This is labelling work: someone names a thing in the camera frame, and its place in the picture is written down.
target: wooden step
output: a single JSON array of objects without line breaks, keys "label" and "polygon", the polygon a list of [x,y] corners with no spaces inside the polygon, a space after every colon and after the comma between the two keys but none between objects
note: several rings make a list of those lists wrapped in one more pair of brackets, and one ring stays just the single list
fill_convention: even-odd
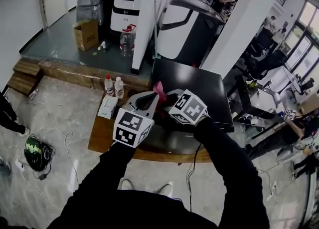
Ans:
[{"label": "wooden step", "polygon": [[40,79],[19,72],[13,73],[7,85],[26,96],[29,96],[38,85]]},{"label": "wooden step", "polygon": [[13,67],[14,72],[27,74],[36,78],[40,75],[39,61],[34,59],[20,59]]}]

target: marble floor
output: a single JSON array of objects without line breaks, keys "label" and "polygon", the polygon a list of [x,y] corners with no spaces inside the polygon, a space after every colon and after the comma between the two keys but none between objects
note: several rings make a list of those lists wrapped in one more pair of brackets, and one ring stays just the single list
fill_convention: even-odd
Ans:
[{"label": "marble floor", "polygon": [[[72,132],[66,139],[70,159],[77,170],[79,181],[98,163],[99,153],[87,149],[95,115],[102,91],[88,89],[44,77],[39,84],[39,93],[32,102],[45,103],[57,127],[63,134]],[[15,159],[25,162],[23,151],[26,137],[0,127],[0,155],[12,165],[11,178],[0,180],[0,215],[10,225],[28,228],[46,228],[61,213],[67,199],[77,188],[76,177],[68,153],[64,146],[64,136],[56,129],[47,110],[42,104],[26,104],[28,100],[13,90],[7,95],[12,107],[21,121],[36,134],[40,140],[55,147],[52,171],[43,181],[33,176],[29,167],[21,172]],[[250,141],[253,130],[245,132],[240,125],[231,135],[240,146],[245,143],[256,144],[261,139]],[[272,229],[297,229],[305,208],[308,179],[301,176],[292,181],[290,162],[276,165],[276,152],[268,153],[254,160],[263,180],[264,204],[267,208]],[[138,190],[155,191],[167,182],[173,183],[174,198],[182,199],[189,208],[189,193],[186,186],[186,173],[190,164],[150,162],[132,160],[127,167],[125,178],[130,179]],[[212,163],[196,164],[191,179],[193,211],[201,216],[220,222],[226,189],[221,176]],[[277,194],[267,200],[274,181]]]}]

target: black and white marker cube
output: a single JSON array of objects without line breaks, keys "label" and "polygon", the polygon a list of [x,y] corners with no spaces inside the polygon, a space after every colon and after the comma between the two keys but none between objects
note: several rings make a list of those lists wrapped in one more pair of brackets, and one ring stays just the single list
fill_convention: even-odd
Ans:
[{"label": "black and white marker cube", "polygon": [[185,90],[169,114],[181,124],[196,124],[206,109],[207,106],[199,97]]},{"label": "black and white marker cube", "polygon": [[130,147],[137,147],[149,134],[154,121],[120,108],[115,119],[113,139]]}]

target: wooden table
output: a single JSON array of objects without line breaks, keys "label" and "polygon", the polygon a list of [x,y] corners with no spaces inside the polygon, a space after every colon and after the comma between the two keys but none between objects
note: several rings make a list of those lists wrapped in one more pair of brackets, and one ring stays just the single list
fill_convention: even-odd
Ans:
[{"label": "wooden table", "polygon": [[[130,90],[137,91],[147,91],[142,87],[135,86],[125,86],[125,95],[122,100],[119,100],[118,105],[124,105],[129,99],[127,93]],[[103,94],[100,105],[103,101],[105,94]],[[100,153],[105,153],[110,148],[113,142],[113,127],[115,118],[111,120],[104,117],[96,116],[88,149],[92,151],[97,151]],[[171,154],[160,154],[141,150],[137,148],[134,159],[148,160],[148,161],[158,161],[158,162],[175,162],[175,163],[191,163],[194,160],[194,155],[171,155]],[[207,163],[211,162],[206,149],[202,149],[198,152],[196,162]]]}]

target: white pillar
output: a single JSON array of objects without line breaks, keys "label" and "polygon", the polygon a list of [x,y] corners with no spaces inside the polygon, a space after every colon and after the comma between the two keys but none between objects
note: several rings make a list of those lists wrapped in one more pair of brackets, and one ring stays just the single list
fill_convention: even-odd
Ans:
[{"label": "white pillar", "polygon": [[239,0],[202,69],[224,78],[256,34],[275,0]]},{"label": "white pillar", "polygon": [[[147,45],[154,30],[155,24],[155,0],[141,0],[140,15],[137,24],[135,50],[133,55],[132,70],[137,73],[140,69],[140,65],[146,51]],[[157,19],[160,17],[160,13],[163,10],[166,0],[156,0]]]}]

